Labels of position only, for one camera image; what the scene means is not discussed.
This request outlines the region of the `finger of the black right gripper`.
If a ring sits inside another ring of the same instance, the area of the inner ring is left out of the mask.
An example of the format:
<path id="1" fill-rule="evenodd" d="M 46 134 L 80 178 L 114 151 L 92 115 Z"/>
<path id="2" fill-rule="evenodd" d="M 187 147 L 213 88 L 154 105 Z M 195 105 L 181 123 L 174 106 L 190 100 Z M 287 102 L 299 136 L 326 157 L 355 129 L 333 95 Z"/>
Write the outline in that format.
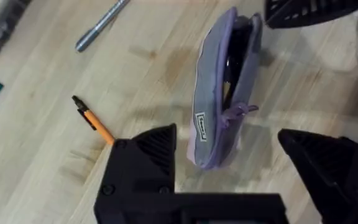
<path id="1" fill-rule="evenodd" d="M 358 0 L 265 0 L 265 23 L 272 29 L 312 26 L 358 11 Z"/>

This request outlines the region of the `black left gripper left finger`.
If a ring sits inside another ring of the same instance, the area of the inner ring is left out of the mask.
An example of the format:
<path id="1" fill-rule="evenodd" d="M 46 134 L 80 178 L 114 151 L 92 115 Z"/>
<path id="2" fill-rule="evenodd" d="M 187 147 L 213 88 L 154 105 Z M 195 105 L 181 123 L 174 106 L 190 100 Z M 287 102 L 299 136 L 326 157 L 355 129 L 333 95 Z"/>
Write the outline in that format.
<path id="1" fill-rule="evenodd" d="M 142 194 L 175 192 L 177 126 L 170 124 L 117 140 L 94 203 L 98 223 L 175 223 L 170 212 L 148 212 L 157 202 Z"/>

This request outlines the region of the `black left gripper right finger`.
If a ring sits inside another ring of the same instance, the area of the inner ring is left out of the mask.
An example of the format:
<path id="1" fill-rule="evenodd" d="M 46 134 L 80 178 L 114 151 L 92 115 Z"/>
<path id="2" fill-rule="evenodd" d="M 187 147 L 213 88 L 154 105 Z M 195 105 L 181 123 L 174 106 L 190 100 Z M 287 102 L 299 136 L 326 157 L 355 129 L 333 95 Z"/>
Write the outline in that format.
<path id="1" fill-rule="evenodd" d="M 295 129 L 280 130 L 278 140 L 322 223 L 358 224 L 358 142 Z"/>

